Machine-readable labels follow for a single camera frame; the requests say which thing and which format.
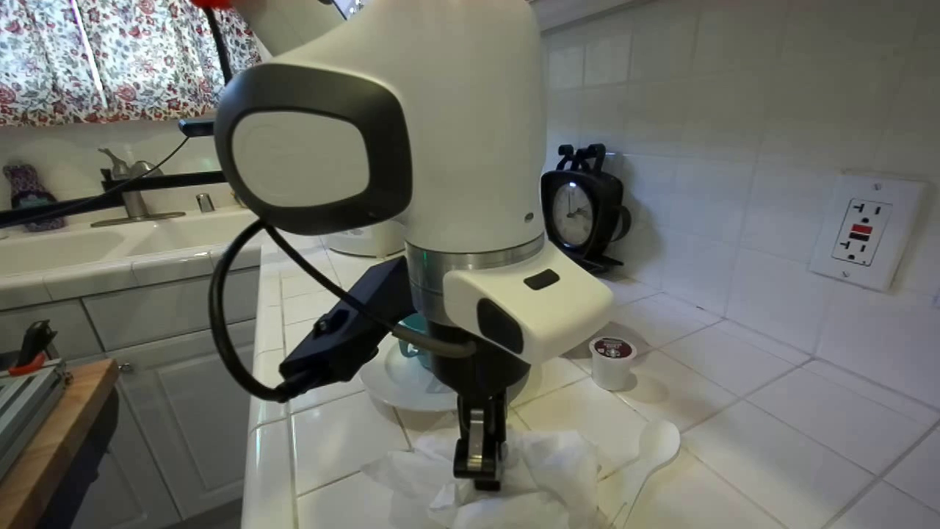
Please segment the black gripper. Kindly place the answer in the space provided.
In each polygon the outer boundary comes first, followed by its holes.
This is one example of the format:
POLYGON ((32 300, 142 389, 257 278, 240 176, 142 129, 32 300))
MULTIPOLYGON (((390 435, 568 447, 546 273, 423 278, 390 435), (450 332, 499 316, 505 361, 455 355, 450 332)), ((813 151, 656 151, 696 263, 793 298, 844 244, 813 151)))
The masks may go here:
POLYGON ((459 480, 478 477, 478 441, 481 441, 481 477, 478 491, 499 491, 502 486, 502 447, 505 447, 505 398, 511 386, 530 376, 530 364, 502 348, 495 348, 474 335, 448 335, 433 342, 434 367, 433 375, 453 389, 459 400, 459 441, 453 473, 459 480))

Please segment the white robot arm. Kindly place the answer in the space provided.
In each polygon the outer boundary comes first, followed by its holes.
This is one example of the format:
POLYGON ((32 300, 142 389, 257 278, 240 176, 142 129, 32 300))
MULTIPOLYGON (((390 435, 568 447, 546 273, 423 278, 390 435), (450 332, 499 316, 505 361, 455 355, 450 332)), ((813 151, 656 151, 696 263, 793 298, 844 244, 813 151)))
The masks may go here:
POLYGON ((221 170, 270 238, 395 220, 405 254, 282 360, 280 402, 346 383, 398 335, 459 395, 453 473, 502 482, 505 405, 600 332, 611 291, 546 238, 544 47, 530 0, 229 0, 268 47, 214 113, 221 170))

